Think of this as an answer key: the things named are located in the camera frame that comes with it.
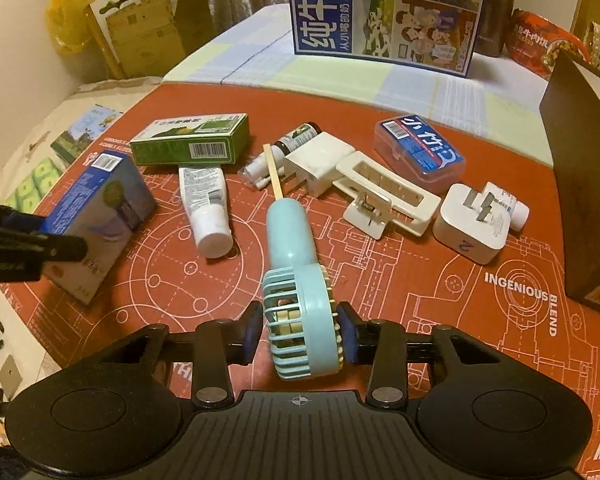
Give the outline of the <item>spray bottle with green label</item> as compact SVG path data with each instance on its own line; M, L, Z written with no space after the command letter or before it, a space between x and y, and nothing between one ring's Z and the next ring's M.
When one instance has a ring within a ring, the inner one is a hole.
M279 177L285 174L284 160L291 152L309 142L322 132L322 128L315 122L304 122L291 132L281 136L271 145L271 151ZM257 190L262 190L271 182L268 164L264 153L261 153L238 171L247 183Z

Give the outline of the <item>white cream tube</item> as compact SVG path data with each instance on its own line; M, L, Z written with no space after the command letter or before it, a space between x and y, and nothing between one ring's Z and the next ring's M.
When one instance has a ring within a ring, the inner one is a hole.
M226 256L234 240L222 168L179 166L178 182L198 252L207 259Z

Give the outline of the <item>dark brown cardboard box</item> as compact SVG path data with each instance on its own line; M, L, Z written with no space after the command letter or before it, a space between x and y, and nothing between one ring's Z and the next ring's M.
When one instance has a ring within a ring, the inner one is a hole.
M540 114L562 214L566 293L600 311L600 71L562 52Z

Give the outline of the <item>green and white medicine box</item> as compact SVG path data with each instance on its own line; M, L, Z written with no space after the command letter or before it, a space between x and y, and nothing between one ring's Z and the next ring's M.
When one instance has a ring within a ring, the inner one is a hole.
M249 144L245 113L157 119L130 141L137 165L233 165Z

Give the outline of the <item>wooden stick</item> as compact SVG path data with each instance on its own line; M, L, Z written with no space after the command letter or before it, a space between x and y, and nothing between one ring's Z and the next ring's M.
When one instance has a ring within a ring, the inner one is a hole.
M263 144L263 154L265 157L266 166L268 167L268 175L270 176L274 198L276 200L281 200L284 197L284 194L282 186L280 185L278 169L270 144Z

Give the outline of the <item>red printed cardboard mat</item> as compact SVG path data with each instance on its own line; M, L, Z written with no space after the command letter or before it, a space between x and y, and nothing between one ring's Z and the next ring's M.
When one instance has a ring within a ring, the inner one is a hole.
M302 122L315 122L357 150L373 151L377 108L304 94L218 84L162 84L127 110L96 142L94 151L124 148L160 118L244 113L250 153ZM467 133L442 134L467 160L465 181L488 181L531 209L518 235L487 266L477 266L438 243L388 229L373 240L343 218L346 196L300 194L318 258L334 295L363 318L385 318L429 333L454 325L573 388L590 407L593 434L580 463L600 479L600 313L564 291L562 222L553 171L530 158ZM33 336L60 365L69 365L151 323L188 332L212 318L232 318L261 295L268 268L266 191L248 188L227 170L232 231L230 254L208 261L198 254L172 168L144 170L157 204L154 215L126 246L89 304L54 283L12 284L4 294Z

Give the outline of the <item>white power adapter cube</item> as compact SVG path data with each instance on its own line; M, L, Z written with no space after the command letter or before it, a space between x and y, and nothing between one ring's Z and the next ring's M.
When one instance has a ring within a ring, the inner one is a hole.
M285 156L285 176L296 177L310 195L320 197L341 177L338 162L354 152L354 146L323 131Z

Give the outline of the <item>blue medicine box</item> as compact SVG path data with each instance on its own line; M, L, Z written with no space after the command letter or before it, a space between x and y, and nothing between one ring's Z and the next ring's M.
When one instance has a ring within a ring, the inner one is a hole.
M86 255L77 262L51 262L45 275L74 299L89 304L129 243L156 208L154 196L132 157L102 151L46 217L42 232L78 236Z

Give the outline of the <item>clear box with blue label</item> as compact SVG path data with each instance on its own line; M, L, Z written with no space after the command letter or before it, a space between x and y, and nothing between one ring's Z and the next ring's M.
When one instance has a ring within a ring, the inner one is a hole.
M395 174L434 194L460 182L466 170L460 151L418 115L378 122L374 150Z

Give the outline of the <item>green milk box on floor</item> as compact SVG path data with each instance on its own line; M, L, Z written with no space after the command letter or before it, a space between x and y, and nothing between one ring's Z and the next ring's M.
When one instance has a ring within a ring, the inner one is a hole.
M50 147L70 166L121 115L120 110L95 104L53 140Z

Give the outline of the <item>green tissue pack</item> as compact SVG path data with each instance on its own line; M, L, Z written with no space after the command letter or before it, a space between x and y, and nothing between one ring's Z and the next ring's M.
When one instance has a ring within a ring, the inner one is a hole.
M49 157L45 157L16 186L15 191L6 197L4 204L25 214L33 214L61 175L59 167Z

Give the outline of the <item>white plug charger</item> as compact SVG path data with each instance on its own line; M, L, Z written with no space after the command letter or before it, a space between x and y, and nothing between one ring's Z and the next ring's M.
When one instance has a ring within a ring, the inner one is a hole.
M492 192L454 183L432 226L434 238L474 263L489 264L506 245L510 215Z

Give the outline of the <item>teal handheld mini fan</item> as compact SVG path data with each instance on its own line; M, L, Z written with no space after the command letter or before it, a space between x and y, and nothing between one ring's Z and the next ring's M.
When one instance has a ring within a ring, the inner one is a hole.
M262 281L263 307L278 377L300 380L338 373L344 355L336 301L298 200L272 203L266 239L270 268Z

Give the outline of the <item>white plastic hair clip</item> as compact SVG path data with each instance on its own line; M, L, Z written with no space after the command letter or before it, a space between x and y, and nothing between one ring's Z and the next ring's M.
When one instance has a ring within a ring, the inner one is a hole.
M341 177L334 185L352 200L343 219L374 240L381 239L389 224L422 237L440 207L439 196L360 151L341 159L336 169Z

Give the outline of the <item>brown cardboard boxes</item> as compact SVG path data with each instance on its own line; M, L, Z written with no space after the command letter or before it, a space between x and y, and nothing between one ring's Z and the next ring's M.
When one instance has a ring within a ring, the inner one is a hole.
M116 79L163 76L215 36L209 0L94 0L85 17Z

